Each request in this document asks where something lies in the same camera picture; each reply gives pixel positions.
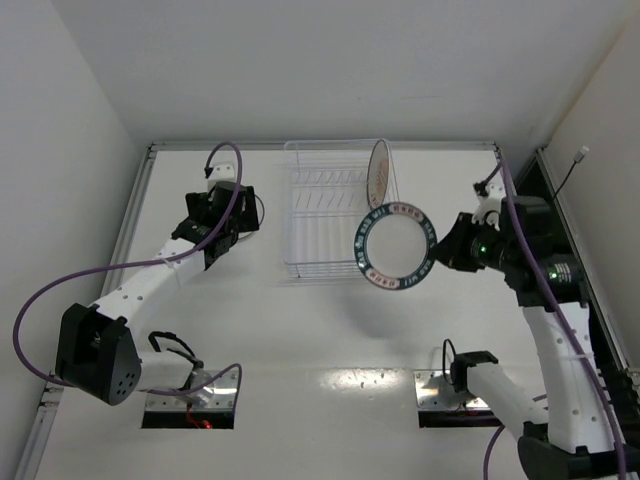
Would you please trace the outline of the plate with dark green rim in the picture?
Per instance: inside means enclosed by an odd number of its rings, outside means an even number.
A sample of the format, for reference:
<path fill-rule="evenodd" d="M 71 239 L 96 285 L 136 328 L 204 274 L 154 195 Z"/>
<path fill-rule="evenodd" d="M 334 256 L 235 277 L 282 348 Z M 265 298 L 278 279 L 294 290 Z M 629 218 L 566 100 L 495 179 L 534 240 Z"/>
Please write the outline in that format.
<path fill-rule="evenodd" d="M 405 202 L 386 203 L 369 212 L 354 237 L 356 266 L 373 285 L 406 290 L 431 272 L 429 254 L 437 245 L 430 219 Z"/>

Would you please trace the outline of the white plate orange sunburst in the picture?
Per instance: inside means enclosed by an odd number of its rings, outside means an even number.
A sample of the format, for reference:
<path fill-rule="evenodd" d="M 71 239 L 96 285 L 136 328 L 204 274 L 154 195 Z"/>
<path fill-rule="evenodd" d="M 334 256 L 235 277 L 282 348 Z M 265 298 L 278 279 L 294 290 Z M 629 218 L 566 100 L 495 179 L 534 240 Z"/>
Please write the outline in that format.
<path fill-rule="evenodd" d="M 371 151 L 366 176 L 366 199 L 371 210 L 384 203 L 389 185 L 390 166 L 389 144 L 385 139 L 379 139 Z"/>

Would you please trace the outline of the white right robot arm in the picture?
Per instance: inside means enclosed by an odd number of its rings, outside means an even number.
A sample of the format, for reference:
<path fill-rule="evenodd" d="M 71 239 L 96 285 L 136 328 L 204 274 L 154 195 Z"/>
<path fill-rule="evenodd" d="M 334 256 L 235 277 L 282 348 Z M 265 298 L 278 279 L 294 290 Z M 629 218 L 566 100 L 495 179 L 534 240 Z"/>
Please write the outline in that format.
<path fill-rule="evenodd" d="M 541 198 L 485 196 L 430 255 L 456 271 L 503 273 L 533 336 L 547 405 L 532 400 L 488 351 L 455 354 L 449 381 L 484 400 L 512 434 L 527 478 L 623 479 L 634 454 L 596 373 L 577 263 L 555 251 L 549 217 Z"/>

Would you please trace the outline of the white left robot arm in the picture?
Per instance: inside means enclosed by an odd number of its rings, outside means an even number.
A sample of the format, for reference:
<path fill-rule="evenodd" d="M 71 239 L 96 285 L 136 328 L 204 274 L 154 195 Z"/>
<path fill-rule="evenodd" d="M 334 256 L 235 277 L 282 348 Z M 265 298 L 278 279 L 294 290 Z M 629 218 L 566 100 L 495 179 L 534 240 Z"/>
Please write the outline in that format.
<path fill-rule="evenodd" d="M 141 333 L 166 300 L 206 272 L 237 242 L 259 229 L 253 187 L 219 181 L 186 196 L 187 217 L 151 264 L 90 306 L 63 314 L 55 373 L 115 406 L 135 391 L 190 396 L 212 379 L 190 350 L 146 347 Z"/>

